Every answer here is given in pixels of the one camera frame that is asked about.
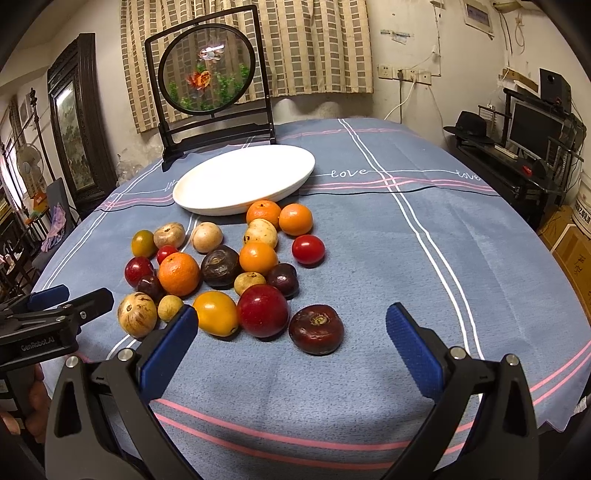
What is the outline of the black hat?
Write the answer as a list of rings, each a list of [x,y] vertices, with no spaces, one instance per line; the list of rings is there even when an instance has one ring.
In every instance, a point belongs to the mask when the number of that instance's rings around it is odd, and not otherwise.
[[[494,142],[488,135],[485,119],[470,111],[462,111],[456,123],[453,126],[445,126],[444,130],[458,137],[463,136],[483,143]]]

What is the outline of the orange round fruit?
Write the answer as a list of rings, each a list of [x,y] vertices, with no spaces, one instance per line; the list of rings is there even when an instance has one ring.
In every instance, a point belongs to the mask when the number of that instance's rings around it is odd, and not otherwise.
[[[266,275],[279,264],[276,251],[263,242],[250,241],[239,252],[239,264],[245,272]]]

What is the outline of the cardboard box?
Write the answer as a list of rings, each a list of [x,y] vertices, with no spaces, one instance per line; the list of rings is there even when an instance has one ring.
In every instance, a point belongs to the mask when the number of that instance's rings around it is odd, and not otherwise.
[[[590,239],[574,222],[570,206],[556,210],[538,230],[538,236],[569,280],[587,319],[590,319]]]

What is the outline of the small yellow potato-like fruit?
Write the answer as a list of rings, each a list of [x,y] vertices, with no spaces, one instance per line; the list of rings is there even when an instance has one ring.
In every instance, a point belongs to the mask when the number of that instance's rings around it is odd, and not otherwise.
[[[238,296],[242,296],[250,287],[264,284],[266,284],[266,277],[259,272],[242,272],[235,278],[233,289]]]

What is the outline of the tan passion fruit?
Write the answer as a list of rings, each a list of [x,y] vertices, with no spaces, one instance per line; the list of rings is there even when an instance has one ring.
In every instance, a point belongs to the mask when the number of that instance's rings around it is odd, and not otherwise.
[[[136,339],[147,336],[158,320],[153,300],[142,292],[127,295],[120,302],[116,316],[120,327]]]

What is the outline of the dark red cherry fruit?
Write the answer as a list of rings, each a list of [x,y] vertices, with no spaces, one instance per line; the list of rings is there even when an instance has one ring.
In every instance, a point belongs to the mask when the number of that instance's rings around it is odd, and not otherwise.
[[[133,257],[124,268],[126,282],[135,289],[143,277],[151,276],[154,269],[151,261],[146,257]]]

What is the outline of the orange tangerine with stem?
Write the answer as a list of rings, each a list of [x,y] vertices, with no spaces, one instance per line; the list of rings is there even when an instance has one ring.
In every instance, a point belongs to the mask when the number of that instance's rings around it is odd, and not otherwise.
[[[260,199],[253,202],[252,205],[249,206],[249,209],[247,209],[246,223],[250,224],[253,220],[263,219],[270,222],[270,224],[273,224],[273,227],[277,228],[280,226],[280,212],[281,208],[276,202]]]

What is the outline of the large red plum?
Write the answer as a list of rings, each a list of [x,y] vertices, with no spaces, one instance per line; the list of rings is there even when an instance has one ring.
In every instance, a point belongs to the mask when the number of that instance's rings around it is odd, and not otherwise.
[[[273,286],[250,286],[238,300],[239,325],[253,337],[266,339],[280,334],[288,319],[287,299]]]

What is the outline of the yellow-orange mango-like fruit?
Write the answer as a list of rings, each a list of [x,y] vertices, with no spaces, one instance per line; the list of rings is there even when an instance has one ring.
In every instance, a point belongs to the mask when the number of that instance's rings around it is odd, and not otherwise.
[[[193,301],[198,327],[209,335],[226,338],[238,330],[238,310],[235,301],[218,291],[198,295]]]

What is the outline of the yellow-green tomato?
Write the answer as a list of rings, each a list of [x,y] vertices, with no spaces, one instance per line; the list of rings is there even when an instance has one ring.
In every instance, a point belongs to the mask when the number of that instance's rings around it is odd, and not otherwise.
[[[157,252],[153,234],[149,230],[137,231],[131,239],[130,247],[134,257],[152,258]]]

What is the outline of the smooth orange fruit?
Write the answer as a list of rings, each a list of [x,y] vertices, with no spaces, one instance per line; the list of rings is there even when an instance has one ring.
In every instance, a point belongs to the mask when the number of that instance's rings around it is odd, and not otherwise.
[[[280,230],[290,236],[308,234],[314,226],[311,210],[299,203],[291,203],[283,207],[279,217]]]

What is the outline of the blue striped tablecloth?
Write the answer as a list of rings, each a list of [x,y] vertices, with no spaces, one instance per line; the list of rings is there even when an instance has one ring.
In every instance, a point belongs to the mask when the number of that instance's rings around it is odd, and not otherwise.
[[[332,355],[287,335],[199,333],[152,407],[206,479],[377,479],[431,409],[386,330],[401,302],[450,346],[517,355],[540,425],[564,429],[590,372],[590,327],[535,231],[475,173],[411,130],[373,119],[276,130],[315,156],[294,201],[327,249],[297,268],[293,310],[329,305]]]

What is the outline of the standing fan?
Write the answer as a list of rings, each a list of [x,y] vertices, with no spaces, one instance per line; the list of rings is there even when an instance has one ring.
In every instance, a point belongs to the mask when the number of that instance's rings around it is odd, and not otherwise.
[[[46,192],[46,182],[41,171],[41,154],[31,144],[22,145],[16,153],[17,169],[31,199]]]

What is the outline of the small yellow-green fruit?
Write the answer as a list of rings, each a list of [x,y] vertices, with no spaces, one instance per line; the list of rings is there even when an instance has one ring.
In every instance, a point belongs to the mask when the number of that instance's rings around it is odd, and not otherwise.
[[[175,317],[183,305],[183,300],[175,295],[163,296],[157,306],[158,318],[161,321],[168,323]]]

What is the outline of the dark red mangosteen-like fruit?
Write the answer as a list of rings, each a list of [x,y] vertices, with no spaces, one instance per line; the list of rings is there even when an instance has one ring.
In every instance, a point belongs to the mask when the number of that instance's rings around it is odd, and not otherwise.
[[[339,314],[324,304],[297,311],[290,319],[287,331],[298,349],[315,356],[334,353],[345,338],[345,327]]]

